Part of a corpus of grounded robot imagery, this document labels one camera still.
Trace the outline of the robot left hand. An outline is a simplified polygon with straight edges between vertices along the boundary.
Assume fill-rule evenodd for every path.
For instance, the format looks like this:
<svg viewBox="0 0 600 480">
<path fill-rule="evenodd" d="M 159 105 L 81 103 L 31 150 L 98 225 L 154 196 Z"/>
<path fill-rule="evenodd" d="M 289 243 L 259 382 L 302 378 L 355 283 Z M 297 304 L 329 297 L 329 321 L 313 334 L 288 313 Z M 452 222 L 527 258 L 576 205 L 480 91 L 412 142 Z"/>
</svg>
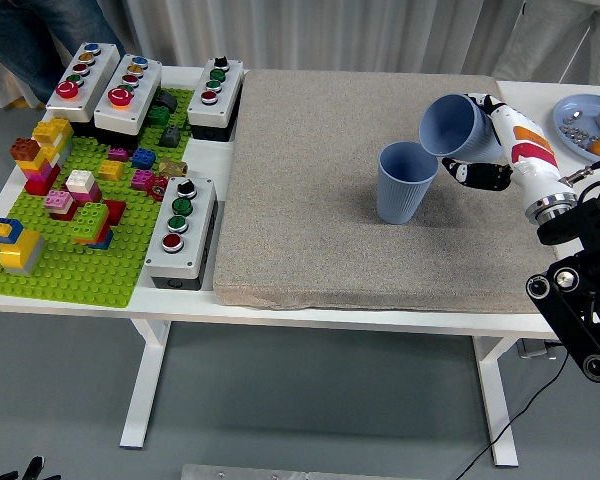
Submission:
<svg viewBox="0 0 600 480">
<path fill-rule="evenodd" d="M 23 473 L 18 470 L 10 470 L 0 474 L 0 480 L 62 480 L 63 475 L 45 474 L 44 467 L 46 459 L 44 456 L 34 456 L 28 463 Z"/>
</svg>

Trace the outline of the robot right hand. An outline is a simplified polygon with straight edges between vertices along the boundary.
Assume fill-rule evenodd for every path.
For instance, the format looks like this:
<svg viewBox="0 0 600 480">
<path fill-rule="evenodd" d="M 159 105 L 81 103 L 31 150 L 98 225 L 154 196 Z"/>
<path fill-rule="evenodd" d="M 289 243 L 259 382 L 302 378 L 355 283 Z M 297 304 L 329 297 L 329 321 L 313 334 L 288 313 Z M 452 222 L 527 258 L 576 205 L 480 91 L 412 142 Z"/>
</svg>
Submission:
<svg viewBox="0 0 600 480">
<path fill-rule="evenodd" d="M 507 163 L 466 162 L 444 157 L 442 165 L 456 182 L 486 191 L 503 191 L 515 183 L 522 189 L 525 216 L 536 225 L 573 208 L 577 203 L 576 194 L 561 182 L 554 151 L 542 129 L 489 94 L 471 93 L 468 98 L 491 121 Z"/>
</svg>

